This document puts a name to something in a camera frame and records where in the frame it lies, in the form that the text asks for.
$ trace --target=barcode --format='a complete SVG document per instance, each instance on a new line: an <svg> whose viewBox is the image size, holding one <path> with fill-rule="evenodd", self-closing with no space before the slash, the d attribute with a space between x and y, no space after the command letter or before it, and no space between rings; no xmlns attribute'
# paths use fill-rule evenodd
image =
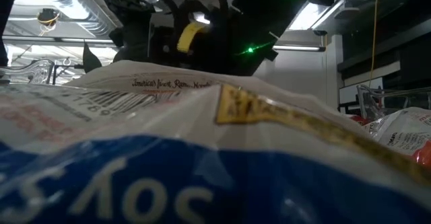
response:
<svg viewBox="0 0 431 224"><path fill-rule="evenodd" d="M94 91L82 94L87 99L115 114L126 113L135 108L145 107L177 96L179 92L169 94L134 94L120 91Z"/></svg>

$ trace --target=ceiling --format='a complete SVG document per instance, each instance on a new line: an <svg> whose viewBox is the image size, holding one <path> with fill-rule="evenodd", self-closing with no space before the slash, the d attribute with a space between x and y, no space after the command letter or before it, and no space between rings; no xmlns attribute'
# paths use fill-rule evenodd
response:
<svg viewBox="0 0 431 224"><path fill-rule="evenodd" d="M104 16L104 18L109 21L114 27L121 26L121 23L113 15L111 11L107 9L106 4L103 0L92 0L98 11L99 15ZM173 0L177 5L180 5L183 0ZM218 0L199 0L204 5L215 5L218 6ZM168 8L159 1L155 6L161 8L163 12L155 13L152 17L152 22L156 26L171 26L173 24L172 16L165 15ZM4 35L9 36L39 36L44 28L35 20L35 17L43 8L53 8L52 2L50 0L15 0L9 21L7 23ZM95 36L85 30L77 23L72 22L62 22L59 21L54 30L45 32L44 37L59 37L59 38L86 38L91 39ZM286 35L281 37L280 42L283 44L297 44L297 45L315 45L321 43L321 39L318 36L310 32L286 32ZM11 66L24 66L30 64L32 59L50 58L57 63L62 63L65 59L71 59L72 63L82 62L82 52L83 45L76 44L76 46L49 46L43 43L36 43L35 45L20 44L19 42L14 42L13 44L8 44L9 55L11 58L15 59ZM92 52L101 59L102 64L109 64L115 54L116 50L112 47L99 47L90 48ZM81 71L73 71L71 69L68 72L72 72L76 75L82 74Z"/></svg>

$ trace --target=yellow handle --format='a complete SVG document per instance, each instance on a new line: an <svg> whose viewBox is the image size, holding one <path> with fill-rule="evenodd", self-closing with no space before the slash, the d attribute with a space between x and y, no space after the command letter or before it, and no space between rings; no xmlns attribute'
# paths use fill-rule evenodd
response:
<svg viewBox="0 0 431 224"><path fill-rule="evenodd" d="M179 52L188 53L190 51L190 45L194 37L198 32L206 32L207 27L205 24L199 22L191 22L186 26L183 33L181 34L180 40L176 45L176 49Z"/></svg>

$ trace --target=metal pipe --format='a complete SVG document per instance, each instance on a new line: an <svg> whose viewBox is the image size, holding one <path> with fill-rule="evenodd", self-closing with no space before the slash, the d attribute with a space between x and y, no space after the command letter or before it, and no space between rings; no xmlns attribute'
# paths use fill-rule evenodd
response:
<svg viewBox="0 0 431 224"><path fill-rule="evenodd" d="M38 46L82 46L87 42L89 47L116 48L111 39L59 38L46 36L8 36L2 37L5 44L38 45Z"/></svg>
<svg viewBox="0 0 431 224"><path fill-rule="evenodd" d="M109 33L115 29L113 22L94 0L51 1L67 17L74 20L86 20L86 22L77 22L77 24L95 37L107 38Z"/></svg>
<svg viewBox="0 0 431 224"><path fill-rule="evenodd" d="M38 18L32 15L11 15L7 20L12 22L26 22L26 21L38 20ZM98 21L92 21L91 16L87 19L69 19L69 18L60 17L59 22L64 22L64 23L81 23L81 22L84 23L85 22L85 23L95 23L95 24L99 23Z"/></svg>

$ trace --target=plastic bag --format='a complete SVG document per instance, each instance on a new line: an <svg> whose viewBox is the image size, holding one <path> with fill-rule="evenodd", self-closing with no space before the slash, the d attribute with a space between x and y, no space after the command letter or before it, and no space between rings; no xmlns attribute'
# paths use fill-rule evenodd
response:
<svg viewBox="0 0 431 224"><path fill-rule="evenodd" d="M350 120L353 120L354 122L357 122L359 125L364 126L368 124L368 121L363 119L361 116L358 115L351 115L351 114L343 114L345 117L349 118Z"/></svg>
<svg viewBox="0 0 431 224"><path fill-rule="evenodd" d="M431 167L431 111L408 108L365 126L380 144Z"/></svg>
<svg viewBox="0 0 431 224"><path fill-rule="evenodd" d="M286 104L312 100L253 87L0 87L1 221L430 219L427 169L324 107Z"/></svg>

